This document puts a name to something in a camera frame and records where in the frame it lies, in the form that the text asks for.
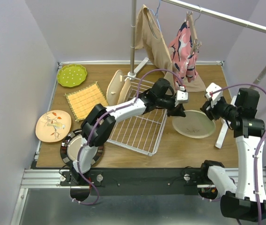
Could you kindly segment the cream green floral plate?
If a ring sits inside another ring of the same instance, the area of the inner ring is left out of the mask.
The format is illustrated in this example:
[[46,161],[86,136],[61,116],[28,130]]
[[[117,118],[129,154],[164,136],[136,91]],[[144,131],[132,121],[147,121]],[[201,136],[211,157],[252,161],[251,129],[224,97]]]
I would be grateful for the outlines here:
[[181,135],[189,138],[202,139],[211,136],[215,130],[215,122],[210,120],[203,112],[186,110],[185,117],[173,117],[172,125]]

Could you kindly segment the bird pattern beige plate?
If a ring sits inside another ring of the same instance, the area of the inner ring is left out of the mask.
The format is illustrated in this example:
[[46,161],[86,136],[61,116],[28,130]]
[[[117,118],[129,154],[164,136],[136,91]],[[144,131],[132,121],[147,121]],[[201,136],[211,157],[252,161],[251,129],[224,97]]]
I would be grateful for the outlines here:
[[131,80],[129,78],[126,78],[124,86],[120,91],[117,104],[124,103],[127,100],[130,88],[131,88]]

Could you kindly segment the yellow woven placemat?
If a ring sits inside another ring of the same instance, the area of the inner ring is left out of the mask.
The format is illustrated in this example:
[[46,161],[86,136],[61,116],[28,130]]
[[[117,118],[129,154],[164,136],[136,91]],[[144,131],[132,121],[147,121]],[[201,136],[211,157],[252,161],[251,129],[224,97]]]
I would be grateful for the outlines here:
[[65,97],[77,122],[84,120],[97,104],[108,106],[97,82],[79,91],[65,94]]

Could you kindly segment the green polka dot plate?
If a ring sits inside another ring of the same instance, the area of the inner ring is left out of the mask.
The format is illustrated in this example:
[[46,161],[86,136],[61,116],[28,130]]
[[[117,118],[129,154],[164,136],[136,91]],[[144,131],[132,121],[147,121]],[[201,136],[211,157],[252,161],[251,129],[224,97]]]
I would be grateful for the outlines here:
[[73,88],[81,85],[87,77],[87,70],[79,64],[63,66],[57,74],[57,82],[63,87]]

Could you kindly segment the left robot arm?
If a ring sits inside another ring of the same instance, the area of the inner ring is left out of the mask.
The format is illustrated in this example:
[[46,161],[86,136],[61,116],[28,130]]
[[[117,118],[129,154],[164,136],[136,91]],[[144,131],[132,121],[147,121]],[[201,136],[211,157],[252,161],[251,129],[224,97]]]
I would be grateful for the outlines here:
[[154,85],[144,91],[137,91],[132,100],[113,106],[104,107],[97,104],[91,110],[81,125],[81,146],[76,160],[73,162],[71,180],[76,185],[87,182],[87,174],[91,169],[91,162],[99,146],[110,137],[115,124],[134,116],[144,115],[157,108],[167,110],[168,116],[185,117],[183,103],[188,101],[185,86],[174,91],[170,82],[164,78],[158,79]]

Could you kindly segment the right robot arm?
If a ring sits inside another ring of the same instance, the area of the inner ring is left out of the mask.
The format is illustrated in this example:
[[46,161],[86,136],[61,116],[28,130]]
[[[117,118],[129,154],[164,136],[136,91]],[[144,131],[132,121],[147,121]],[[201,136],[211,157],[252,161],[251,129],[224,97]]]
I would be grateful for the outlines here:
[[215,185],[224,217],[261,224],[266,219],[262,166],[266,124],[255,117],[260,95],[256,90],[242,87],[235,103],[228,104],[222,92],[223,88],[210,84],[201,111],[210,120],[225,120],[233,130],[238,150],[238,183],[234,184],[222,163],[211,160],[202,164],[199,180]]

